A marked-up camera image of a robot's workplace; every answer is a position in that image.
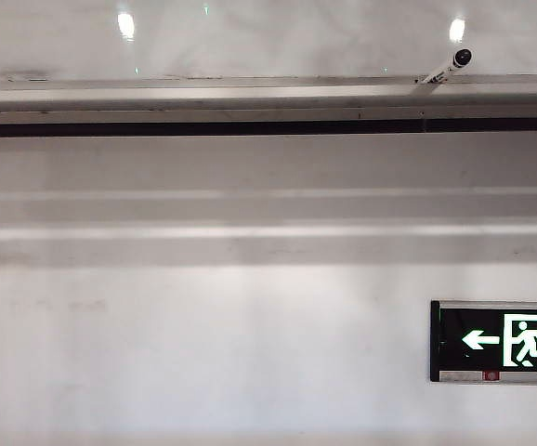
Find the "green exit sign panel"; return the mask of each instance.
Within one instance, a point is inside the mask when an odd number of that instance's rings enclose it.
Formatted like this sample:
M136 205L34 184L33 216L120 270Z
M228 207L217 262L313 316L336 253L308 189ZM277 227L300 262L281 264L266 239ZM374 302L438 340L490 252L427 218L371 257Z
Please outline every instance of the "green exit sign panel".
M432 381L537 382L537 303L433 301Z

